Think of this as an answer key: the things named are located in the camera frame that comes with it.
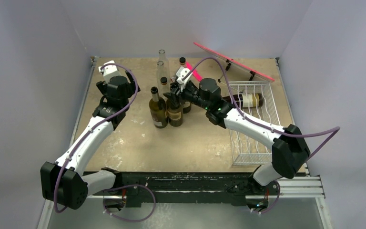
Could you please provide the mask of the dark bottle silver cap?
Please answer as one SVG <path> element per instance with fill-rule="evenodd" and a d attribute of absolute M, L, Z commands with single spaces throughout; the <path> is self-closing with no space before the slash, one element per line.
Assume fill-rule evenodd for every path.
<path fill-rule="evenodd" d="M 183 106 L 181 103 L 173 103 L 171 99 L 166 100 L 167 115 L 169 124 L 179 127 L 183 124 Z"/>

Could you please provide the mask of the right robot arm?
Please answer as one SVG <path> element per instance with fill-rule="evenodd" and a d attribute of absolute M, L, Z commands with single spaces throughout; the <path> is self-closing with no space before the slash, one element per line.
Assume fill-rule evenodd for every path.
<path fill-rule="evenodd" d="M 262 193 L 277 179 L 294 178 L 310 156 L 299 127 L 274 125 L 244 113 L 236 102 L 222 98 L 221 88 L 214 79 L 202 79 L 199 86 L 191 81 L 174 82 L 164 95 L 173 105 L 190 102 L 205 109 L 206 117 L 214 125 L 242 133 L 270 149 L 272 161 L 259 167 L 248 182 L 254 194 Z"/>

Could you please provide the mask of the gold foil wine bottle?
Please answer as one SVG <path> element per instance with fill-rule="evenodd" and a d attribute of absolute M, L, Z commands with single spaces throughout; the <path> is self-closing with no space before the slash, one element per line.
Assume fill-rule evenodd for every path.
<path fill-rule="evenodd" d="M 223 100 L 232 104 L 232 107 L 235 107 L 234 104 L 237 104 L 241 109 L 242 108 L 257 108 L 261 107 L 264 104 L 264 98 L 262 94 L 234 94 L 232 96 L 234 100 L 231 99 L 230 96 L 222 97 Z"/>

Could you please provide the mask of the clear bottle black cap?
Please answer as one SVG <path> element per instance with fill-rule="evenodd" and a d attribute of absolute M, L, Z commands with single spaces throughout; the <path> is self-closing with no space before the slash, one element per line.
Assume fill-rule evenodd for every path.
<path fill-rule="evenodd" d="M 180 64 L 183 68 L 186 68 L 186 58 L 185 58 L 185 57 L 180 57 L 180 58 L 179 58 L 179 64 Z"/>

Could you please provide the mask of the dark green wine bottle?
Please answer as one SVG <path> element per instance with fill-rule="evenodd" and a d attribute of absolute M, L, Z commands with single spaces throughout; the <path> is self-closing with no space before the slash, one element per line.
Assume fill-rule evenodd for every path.
<path fill-rule="evenodd" d="M 192 109 L 192 104 L 188 101 L 184 101 L 183 102 L 183 113 L 187 114 L 191 111 Z"/>

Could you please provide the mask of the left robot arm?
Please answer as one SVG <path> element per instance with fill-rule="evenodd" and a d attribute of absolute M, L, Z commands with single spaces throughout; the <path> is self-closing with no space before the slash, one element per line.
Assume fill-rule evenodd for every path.
<path fill-rule="evenodd" d="M 113 172 L 101 170 L 85 176 L 85 168 L 103 141 L 118 127 L 140 88 L 132 72 L 103 71 L 104 81 L 96 84 L 102 98 L 82 134 L 54 163 L 40 169 L 42 196 L 53 202 L 53 209 L 78 209 L 89 195 L 106 190 L 118 195 L 123 182 Z"/>

